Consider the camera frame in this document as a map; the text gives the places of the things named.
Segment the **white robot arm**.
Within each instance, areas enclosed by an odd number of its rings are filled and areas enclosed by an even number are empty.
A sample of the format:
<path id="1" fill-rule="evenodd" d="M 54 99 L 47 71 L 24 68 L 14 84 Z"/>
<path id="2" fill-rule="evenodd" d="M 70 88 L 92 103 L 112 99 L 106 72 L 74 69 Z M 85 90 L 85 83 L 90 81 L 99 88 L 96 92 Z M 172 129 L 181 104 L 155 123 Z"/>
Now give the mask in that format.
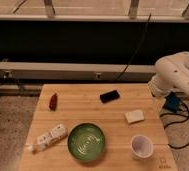
<path id="1" fill-rule="evenodd" d="M 153 96 L 167 96 L 173 88 L 189 97 L 189 52 L 179 52 L 158 59 L 156 74 L 148 82 Z"/>

